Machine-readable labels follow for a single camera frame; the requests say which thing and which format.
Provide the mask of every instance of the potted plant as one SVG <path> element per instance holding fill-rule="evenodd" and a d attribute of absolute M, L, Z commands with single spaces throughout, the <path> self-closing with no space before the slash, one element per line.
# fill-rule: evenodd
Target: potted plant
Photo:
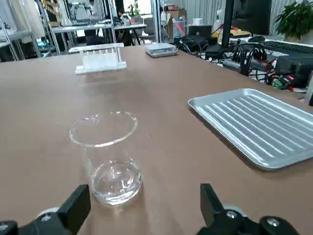
<path fill-rule="evenodd" d="M 140 16 L 139 8 L 138 8 L 138 0 L 134 0 L 134 3 L 131 4 L 129 7 L 129 15 L 130 17 L 138 17 Z"/>
<path fill-rule="evenodd" d="M 285 34 L 285 41 L 303 42 L 313 29 L 313 2 L 304 0 L 285 6 L 275 22 L 278 23 L 276 31 Z"/>

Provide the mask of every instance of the black stand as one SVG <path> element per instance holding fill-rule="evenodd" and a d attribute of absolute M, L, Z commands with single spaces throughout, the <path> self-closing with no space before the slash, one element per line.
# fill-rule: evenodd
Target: black stand
<path fill-rule="evenodd" d="M 234 0 L 226 0 L 222 45 L 208 46 L 205 50 L 205 59 L 208 59 L 209 57 L 213 59 L 221 59 L 223 56 L 223 53 L 221 53 L 221 51 L 228 48 L 231 22 L 233 18 L 233 9 Z"/>
<path fill-rule="evenodd" d="M 233 18 L 234 0 L 227 0 L 224 16 L 223 38 L 222 47 L 227 48 L 229 46 L 231 22 Z"/>

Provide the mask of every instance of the ridged aluminum tray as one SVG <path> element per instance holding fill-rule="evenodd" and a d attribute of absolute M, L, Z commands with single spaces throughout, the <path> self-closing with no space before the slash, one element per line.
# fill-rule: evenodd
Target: ridged aluminum tray
<path fill-rule="evenodd" d="M 313 115 L 267 94 L 239 89 L 188 104 L 263 170 L 313 157 Z"/>

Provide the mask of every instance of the brown table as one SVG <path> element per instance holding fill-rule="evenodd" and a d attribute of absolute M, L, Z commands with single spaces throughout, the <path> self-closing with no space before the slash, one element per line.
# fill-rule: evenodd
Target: brown table
<path fill-rule="evenodd" d="M 254 220 L 278 215 L 312 234 L 313 161 L 257 170 L 187 105 L 196 96 L 256 88 L 303 107 L 293 94 L 185 53 L 152 59 L 143 47 L 126 47 L 122 58 L 126 70 L 79 76 L 79 55 L 0 64 L 0 220 L 24 224 L 64 202 L 84 182 L 68 130 L 81 117 L 120 110 L 138 117 L 134 159 L 144 190 L 115 210 L 93 200 L 85 234 L 193 235 L 204 225 L 200 183 L 211 183 L 223 203 Z"/>

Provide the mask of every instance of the computer mouse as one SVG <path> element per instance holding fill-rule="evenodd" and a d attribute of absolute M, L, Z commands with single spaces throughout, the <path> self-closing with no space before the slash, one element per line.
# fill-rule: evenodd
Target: computer mouse
<path fill-rule="evenodd" d="M 250 43 L 259 43 L 259 42 L 264 42 L 264 41 L 265 41 L 265 37 L 263 36 L 255 36 L 255 37 L 248 39 L 248 42 Z"/>

